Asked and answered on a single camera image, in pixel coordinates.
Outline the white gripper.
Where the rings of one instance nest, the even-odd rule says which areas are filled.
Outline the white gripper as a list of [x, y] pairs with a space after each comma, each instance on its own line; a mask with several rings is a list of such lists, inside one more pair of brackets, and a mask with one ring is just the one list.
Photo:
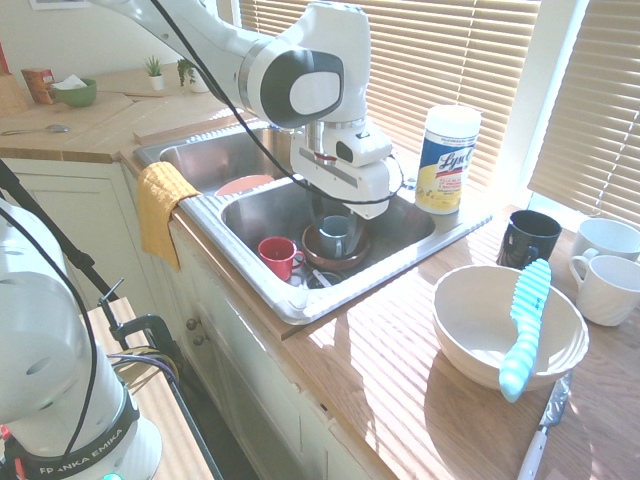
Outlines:
[[[311, 150], [300, 145], [291, 147], [290, 163], [295, 173], [352, 211], [347, 216], [346, 250], [354, 251], [364, 231], [364, 219], [382, 215], [389, 206], [390, 172], [386, 163], [378, 160], [353, 167], [337, 160], [323, 164], [314, 159]], [[325, 219], [323, 198], [313, 192], [308, 197], [313, 225], [320, 231]]]

